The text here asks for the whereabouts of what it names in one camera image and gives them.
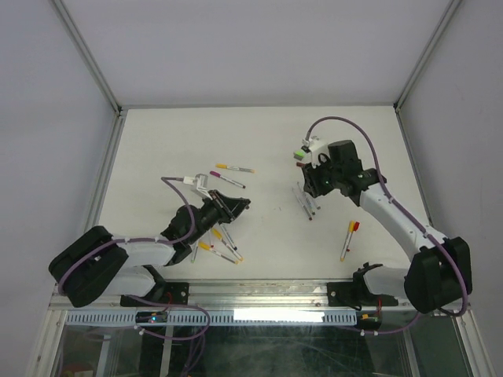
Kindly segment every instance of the metal frame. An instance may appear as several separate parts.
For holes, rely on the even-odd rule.
[[[421,73],[423,73],[424,69],[426,68],[426,65],[428,64],[430,57],[435,52],[437,46],[439,45],[440,40],[442,39],[445,31],[449,27],[450,22],[456,15],[462,3],[463,0],[450,0],[449,5],[446,7],[446,10],[444,11],[442,17],[440,18],[440,21],[437,24],[435,30],[433,31],[433,34],[431,35],[430,39],[428,40],[428,43],[424,47],[423,52],[419,56],[419,60],[414,66],[412,73],[407,79],[407,82],[403,87],[403,90],[400,93],[398,100],[396,101],[395,109],[397,112],[400,112],[400,109],[407,100],[407,97],[415,87],[417,80],[419,79]]]
[[[116,375],[123,333],[119,331],[114,335],[104,335],[104,339],[108,341],[103,342],[101,345],[100,359],[96,367],[96,377]]]
[[[90,74],[94,78],[101,92],[106,97],[110,106],[116,114],[111,133],[108,139],[108,145],[101,164],[99,175],[97,176],[96,188],[91,197],[89,205],[89,214],[86,218],[83,230],[89,229],[97,224],[101,208],[105,199],[108,181],[112,172],[113,163],[119,147],[119,141],[126,118],[126,112],[123,111],[118,103],[116,96],[108,85],[101,69],[99,68],[93,54],[90,52],[84,38],[79,32],[75,21],[72,19],[64,0],[49,0],[56,14],[60,17],[69,37],[79,51],[81,58],[86,64]],[[420,189],[421,199],[429,217],[428,205],[424,198],[424,192],[420,182],[420,176],[417,172],[415,159],[409,146],[409,138],[402,125],[400,110],[407,100],[409,94],[417,84],[421,73],[424,71],[431,55],[438,47],[441,37],[448,28],[450,21],[459,10],[463,0],[451,0],[446,7],[441,20],[437,24],[428,44],[425,46],[418,62],[416,63],[410,77],[408,78],[398,100],[395,104],[395,110],[402,131],[407,152],[412,161],[414,174]],[[233,309],[236,307],[250,306],[282,306],[296,309],[327,309],[328,299],[326,297],[326,283],[329,280],[191,280],[189,291],[189,303],[200,304],[205,308],[212,310]],[[29,376],[47,376],[51,373],[54,360],[57,357],[58,345],[61,340],[63,326],[68,310],[72,308],[70,302],[59,296],[53,295],[50,307],[46,313],[46,318],[42,326],[42,333],[39,336],[35,347],[35,357],[32,358],[28,368]],[[119,298],[104,297],[99,298],[89,309],[113,309],[122,310],[119,306]],[[384,311],[413,311],[413,307],[407,302],[400,302],[395,308],[384,308]],[[475,319],[472,312],[468,311],[461,319],[457,319],[458,334],[461,343],[465,347],[467,359],[472,369],[473,375],[490,376],[495,375],[494,369],[487,356],[483,341],[478,332]],[[405,347],[411,365],[412,376],[418,375],[417,362],[413,352],[412,339],[410,333],[404,333]]]
[[[35,354],[30,359],[26,376],[47,377],[56,363],[58,348],[67,310],[49,310],[43,322],[42,332],[35,347]]]
[[[97,65],[93,54],[90,52],[86,41],[80,34],[80,31],[77,28],[72,15],[68,11],[67,6],[64,4],[63,0],[50,0],[50,3],[53,6],[54,12],[56,12],[64,28],[66,29],[68,36],[73,41],[75,48],[79,52],[84,64],[89,70],[89,73],[91,74],[91,76],[93,76],[94,81],[108,100],[110,106],[112,106],[114,112],[117,115],[120,115],[121,107],[119,105],[119,102],[117,102],[116,96],[112,92],[112,89],[108,85],[107,80],[103,76],[103,73],[101,72],[100,67]]]
[[[473,377],[496,377],[496,371],[490,361],[473,312],[469,310],[463,317],[458,317],[455,321],[457,334],[460,343],[464,346]]]
[[[173,336],[174,326],[166,326],[166,336]],[[160,376],[167,376],[170,371],[170,360],[171,360],[171,345],[173,341],[164,341],[163,356],[160,362]]]
[[[110,175],[112,174],[113,163],[116,160],[117,150],[119,149],[120,137],[123,133],[124,122],[126,120],[127,111],[122,110],[119,115],[116,115],[112,125],[112,132],[108,138],[107,147],[101,161],[100,170],[97,175],[95,189],[90,199],[86,221],[83,226],[83,232],[86,232],[97,224],[100,218],[101,208],[105,201]]]

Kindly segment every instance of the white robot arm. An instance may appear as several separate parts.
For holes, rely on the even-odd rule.
[[[181,262],[203,234],[216,224],[234,221],[251,202],[208,190],[205,174],[161,179],[177,192],[185,206],[178,208],[169,226],[158,236],[119,237],[98,225],[50,263],[49,271],[58,282],[58,291],[66,294],[74,307],[89,305],[101,295],[133,295],[158,302],[169,287],[156,267]],[[191,185],[203,199],[203,206],[191,206],[167,180]]]
[[[327,117],[317,121],[310,131],[327,119],[347,121]],[[351,121],[347,123],[364,134],[376,160],[365,132]],[[447,238],[408,212],[391,196],[378,168],[363,170],[352,141],[329,144],[319,137],[311,137],[310,131],[302,149],[294,153],[301,162],[298,165],[304,176],[303,190],[316,198],[339,189],[380,222],[411,261],[408,269],[365,264],[354,273],[354,286],[348,288],[351,301],[361,305],[377,295],[389,295],[407,298],[419,312],[428,313],[463,298],[465,309],[466,296],[472,291],[468,245],[460,237]]]

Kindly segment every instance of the white cable tray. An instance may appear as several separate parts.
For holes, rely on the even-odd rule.
[[[132,310],[72,310],[66,324],[80,326],[121,327],[136,324],[136,309]],[[352,309],[325,310],[322,322],[291,320],[236,320],[234,311],[211,311],[211,326],[354,326],[356,312]],[[206,316],[194,310],[176,310],[168,313],[167,321],[143,323],[141,326],[201,326]]]

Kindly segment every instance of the purple cable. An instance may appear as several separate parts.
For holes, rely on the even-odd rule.
[[[199,345],[199,342],[200,342],[200,340],[201,340],[202,338],[203,338],[203,337],[201,336],[201,337],[199,337],[199,338],[197,339],[197,344],[198,344],[198,345]],[[185,360],[185,363],[184,363],[184,365],[183,365],[182,372],[180,373],[180,377],[186,377],[186,376],[187,376],[187,372],[188,372],[188,370],[189,370],[190,362],[192,361],[192,358],[194,357],[194,353],[195,353],[195,352],[194,352],[194,351],[195,351],[195,349],[194,349],[194,342],[195,342],[195,341],[194,341],[194,339],[192,339],[192,340],[190,341],[189,356],[187,357],[187,360]]]
[[[152,301],[149,301],[149,300],[144,300],[143,298],[138,297],[138,296],[128,295],[127,297],[131,297],[133,300],[136,300],[138,302],[141,302],[142,304],[146,304],[146,305],[149,305],[149,306],[163,306],[163,304],[161,304],[160,302],[152,302]],[[199,338],[210,327],[210,323],[211,323],[210,313],[208,313],[205,309],[200,308],[199,306],[195,306],[195,305],[173,305],[173,304],[169,304],[169,305],[166,305],[164,307],[164,310],[167,310],[167,309],[176,309],[176,308],[178,308],[178,309],[192,309],[192,310],[197,310],[197,311],[202,312],[206,316],[206,318],[207,318],[207,322],[204,325],[203,329],[201,331],[199,331],[198,333],[194,334],[194,335],[190,335],[190,336],[179,338],[179,337],[176,337],[176,336],[165,336],[165,335],[156,334],[155,332],[151,332],[149,330],[146,330],[145,328],[142,328],[141,326],[138,326],[138,328],[140,328],[141,330],[143,330],[146,334],[149,334],[151,336],[155,336],[156,338],[159,338],[159,339],[164,339],[164,340],[192,340],[192,339],[195,339],[195,338]]]
[[[461,303],[461,309],[458,313],[453,313],[448,310],[442,309],[442,311],[452,317],[461,317],[464,313],[466,313],[466,310],[468,308],[468,291],[466,290],[466,284],[464,283],[463,276],[461,275],[461,271],[456,265],[456,262],[451,258],[447,250],[442,246],[442,244],[431,234],[429,234],[426,230],[426,228],[410,213],[406,208],[404,208],[403,205],[401,205],[395,198],[393,198],[393,195],[390,193],[390,191],[387,189],[386,184],[384,183],[383,175],[380,171],[380,166],[379,166],[379,161],[377,159],[377,153],[376,149],[374,148],[373,143],[370,140],[369,135],[355,122],[350,121],[349,119],[342,118],[340,116],[326,116],[324,118],[318,119],[316,122],[312,124],[312,126],[309,128],[306,134],[306,140],[309,141],[309,138],[311,136],[311,132],[313,131],[313,128],[316,127],[321,122],[324,122],[325,120],[340,120],[341,122],[348,123],[352,125],[354,128],[356,128],[358,131],[360,131],[360,134],[363,135],[363,137],[367,140],[367,143],[369,144],[370,151],[372,152],[372,156],[374,158],[374,164],[376,166],[376,171],[377,171],[377,177],[379,178],[379,183],[381,188],[384,191],[384,195],[423,233],[426,235],[426,237],[433,243],[442,253],[444,258],[449,262],[450,266],[452,267],[454,274],[456,275],[456,278],[459,282],[459,285],[461,287],[461,298],[462,298],[462,303]],[[417,320],[418,316],[414,317],[413,322]]]
[[[187,210],[189,211],[190,229],[187,232],[187,234],[185,234],[184,236],[178,238],[177,240],[168,240],[168,241],[165,241],[165,240],[156,240],[155,238],[145,238],[145,237],[143,237],[143,238],[132,238],[128,242],[157,242],[157,243],[161,243],[163,245],[168,245],[169,246],[169,245],[172,245],[173,243],[182,242],[183,240],[186,240],[187,238],[189,238],[192,235],[192,233],[196,229],[196,219],[194,218],[194,213],[192,212],[192,208],[190,208],[190,204],[187,201],[187,199],[183,196],[182,192],[180,192],[180,190],[178,190],[171,182],[169,182],[169,181],[179,181],[180,179],[183,179],[183,178],[162,177],[161,181],[164,182],[166,185],[170,186],[170,188],[172,188],[173,191],[176,192],[176,194],[178,196],[180,196],[180,199],[182,199],[182,202],[185,204],[185,206],[187,207]],[[83,257],[81,257],[61,277],[60,281],[57,284],[57,291],[58,291],[58,293],[60,295],[64,295],[64,289],[63,289],[64,283],[66,283],[66,280],[68,279],[68,277],[76,269],[78,269],[86,260],[92,258],[94,255],[98,254],[100,251],[106,249],[107,247],[110,247],[110,246],[112,246],[112,245],[114,245],[116,243],[123,243],[123,242],[126,242],[126,240],[124,238],[108,241],[107,243],[103,243],[101,246],[97,247],[96,249],[92,250],[90,253],[84,255]]]
[[[411,328],[419,319],[421,318],[421,313],[416,312],[416,315],[414,318],[405,326],[402,326],[400,328],[396,328],[394,330],[386,330],[386,331],[373,331],[373,330],[361,330],[359,328],[348,328],[348,327],[341,327],[344,330],[349,330],[349,331],[355,331],[355,332],[362,332],[367,335],[374,335],[377,333],[378,335],[392,335],[392,334],[398,334],[399,332],[405,331],[409,328]]]
[[[204,335],[201,336],[200,340],[197,342],[196,348],[194,349],[194,353],[187,360],[187,362],[186,362],[187,364],[192,360],[192,358],[196,354],[197,348],[199,348],[199,347],[200,347],[200,351],[199,351],[199,354],[197,355],[196,360],[193,363],[191,363],[191,365],[185,370],[185,374],[188,374],[190,371],[192,371],[194,369],[194,367],[196,367],[200,358],[203,356],[204,349],[206,348],[206,337]]]

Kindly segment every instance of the purple cable tube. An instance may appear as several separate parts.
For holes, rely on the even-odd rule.
[[[143,330],[146,334],[155,336],[157,338],[164,339],[164,340],[192,340],[192,339],[195,339],[195,338],[199,338],[210,327],[210,323],[211,323],[210,313],[208,313],[205,309],[200,308],[199,306],[194,306],[194,305],[171,305],[171,304],[168,304],[168,305],[164,306],[164,304],[161,304],[159,302],[152,302],[152,301],[149,301],[149,300],[144,300],[143,298],[138,297],[138,296],[128,295],[127,297],[131,297],[133,300],[136,300],[136,301],[141,302],[142,304],[146,304],[148,306],[163,306],[164,307],[163,310],[167,310],[167,309],[192,309],[192,310],[197,310],[197,311],[202,312],[206,316],[206,318],[207,318],[207,322],[206,322],[206,324],[204,325],[204,327],[203,327],[203,329],[201,331],[199,331],[198,333],[196,333],[194,335],[190,335],[190,336],[183,337],[183,338],[179,338],[179,337],[176,337],[176,336],[165,336],[165,335],[156,334],[155,332],[151,332],[149,330],[146,330],[146,329],[142,328],[141,326],[138,326],[138,328],[140,328],[141,330]]]
[[[197,344],[199,345],[199,342],[200,340],[202,339],[203,337],[199,337],[197,339]],[[196,348],[194,347],[194,342],[195,340],[192,339],[190,341],[190,347],[189,347],[189,356],[187,357],[187,360],[185,360],[185,363],[183,365],[183,369],[182,369],[182,372],[180,373],[180,377],[186,377],[187,376],[187,372],[189,371],[189,366],[190,366],[190,363],[192,362],[192,358],[194,357],[194,354],[195,354],[195,350]]]
[[[191,365],[188,366],[188,368],[184,371],[184,373],[186,375],[196,367],[196,365],[199,362],[200,358],[203,356],[204,349],[206,348],[206,336],[203,335],[203,336],[200,337],[200,340],[197,342],[197,345],[196,345],[196,348],[194,349],[193,354],[187,360],[187,364],[193,359],[193,357],[196,354],[196,350],[198,348],[200,348],[200,351],[199,351],[199,354],[197,355],[196,360],[193,363],[191,363]]]
[[[321,122],[324,122],[325,120],[339,120],[341,122],[345,122],[345,123],[348,123],[350,124],[351,126],[353,126],[354,128],[356,128],[358,131],[360,131],[360,134],[363,135],[363,137],[367,140],[367,143],[369,144],[369,147],[370,147],[370,151],[372,152],[372,156],[373,156],[373,159],[374,159],[374,164],[376,166],[376,171],[377,171],[377,177],[379,178],[379,183],[380,183],[380,186],[381,188],[383,189],[384,191],[384,195],[386,195],[386,197],[388,199],[390,199],[390,201],[423,233],[426,235],[426,237],[431,241],[431,243],[433,243],[439,250],[440,252],[442,253],[442,255],[444,256],[444,258],[449,262],[450,266],[452,267],[453,271],[454,271],[454,274],[456,275],[456,278],[460,284],[460,287],[461,287],[461,298],[462,298],[462,303],[461,303],[461,309],[458,313],[453,313],[453,312],[450,312],[448,310],[444,310],[442,309],[442,311],[446,314],[449,314],[450,316],[452,317],[461,317],[464,313],[466,313],[466,310],[468,308],[468,292],[466,290],[466,284],[464,283],[464,279],[463,279],[463,276],[461,275],[461,271],[459,270],[459,268],[457,267],[456,265],[456,262],[451,258],[451,256],[449,255],[449,253],[447,252],[447,250],[445,249],[444,246],[442,246],[442,244],[434,237],[432,236],[431,234],[429,234],[427,231],[426,231],[426,228],[410,213],[408,212],[408,210],[406,208],[404,208],[403,205],[401,205],[395,198],[393,198],[393,195],[390,193],[390,191],[387,189],[386,187],[386,184],[384,183],[384,179],[383,179],[383,175],[380,171],[380,166],[379,166],[379,160],[377,159],[377,153],[376,153],[376,149],[374,148],[374,145],[373,143],[370,141],[370,137],[369,135],[367,135],[367,133],[358,125],[356,124],[355,122],[352,122],[350,121],[349,119],[346,119],[346,118],[342,118],[340,116],[326,116],[324,118],[321,118],[319,120],[317,120],[316,122],[313,123],[313,125],[309,128],[309,130],[307,131],[307,134],[306,134],[306,140],[309,140],[310,138],[310,135],[311,135],[311,132],[313,131],[313,128],[316,127],[316,125],[318,125],[319,123]],[[414,319],[412,320],[411,323],[415,323],[415,321],[417,320],[417,318],[419,318],[418,316],[414,317]]]
[[[187,209],[189,210],[189,216],[190,216],[190,229],[185,234],[184,236],[178,238],[177,240],[157,240],[155,238],[132,238],[128,240],[128,242],[158,242],[163,245],[172,245],[173,243],[177,242],[182,242],[183,240],[186,240],[187,238],[190,237],[190,235],[194,232],[196,229],[196,219],[194,218],[194,213],[192,212],[192,209],[190,208],[189,201],[183,196],[183,194],[178,190],[171,182],[169,181],[179,181],[181,178],[171,178],[171,177],[162,177],[161,181],[164,182],[166,185],[170,186],[170,188],[173,189],[174,192],[177,193],[178,196],[180,196],[180,199],[182,199],[182,202],[185,204]],[[64,283],[68,279],[68,277],[76,270],[78,269],[87,259],[92,258],[94,255],[98,254],[100,251],[106,249],[107,247],[110,247],[116,243],[123,243],[126,242],[124,238],[117,239],[117,240],[111,240],[108,241],[107,243],[103,243],[100,247],[97,247],[93,251],[91,251],[89,254],[84,255],[81,257],[72,267],[68,269],[66,273],[61,277],[60,281],[58,282],[57,285],[57,291],[60,295],[64,295]]]
[[[416,315],[414,316],[414,318],[405,326],[402,326],[401,328],[396,328],[393,330],[386,330],[386,331],[361,330],[359,328],[349,328],[349,327],[345,327],[345,326],[342,326],[341,328],[344,330],[355,331],[355,332],[360,332],[360,333],[363,331],[363,334],[367,334],[367,335],[374,335],[374,334],[376,334],[376,335],[392,335],[392,334],[398,334],[399,332],[402,332],[402,331],[405,331],[405,330],[411,328],[414,324],[416,324],[416,322],[420,318],[421,318],[421,313],[416,312]]]

